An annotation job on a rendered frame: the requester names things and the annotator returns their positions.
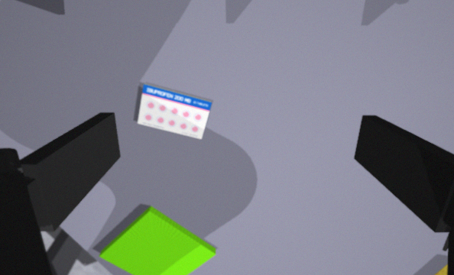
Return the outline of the ibuprofen blister pack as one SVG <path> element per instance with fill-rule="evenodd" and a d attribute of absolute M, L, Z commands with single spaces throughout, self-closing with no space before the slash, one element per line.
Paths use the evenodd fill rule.
<path fill-rule="evenodd" d="M 145 83 L 138 124 L 202 139 L 212 101 Z"/>

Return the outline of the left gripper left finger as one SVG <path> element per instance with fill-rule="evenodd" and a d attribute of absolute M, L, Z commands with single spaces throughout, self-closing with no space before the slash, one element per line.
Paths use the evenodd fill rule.
<path fill-rule="evenodd" d="M 111 112 L 20 160 L 0 148 L 0 275 L 53 275 L 41 231 L 56 231 L 119 158 Z"/>

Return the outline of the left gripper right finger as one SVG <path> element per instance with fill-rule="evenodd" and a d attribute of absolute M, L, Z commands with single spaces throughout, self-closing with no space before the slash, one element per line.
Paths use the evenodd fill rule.
<path fill-rule="evenodd" d="M 354 159 L 434 232 L 449 232 L 454 275 L 454 154 L 377 115 L 363 115 Z"/>

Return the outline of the green flat box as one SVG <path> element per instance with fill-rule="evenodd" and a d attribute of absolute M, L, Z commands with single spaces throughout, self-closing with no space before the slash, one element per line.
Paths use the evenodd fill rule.
<path fill-rule="evenodd" d="M 214 255 L 213 246 L 150 206 L 99 256 L 133 275 L 187 275 Z"/>

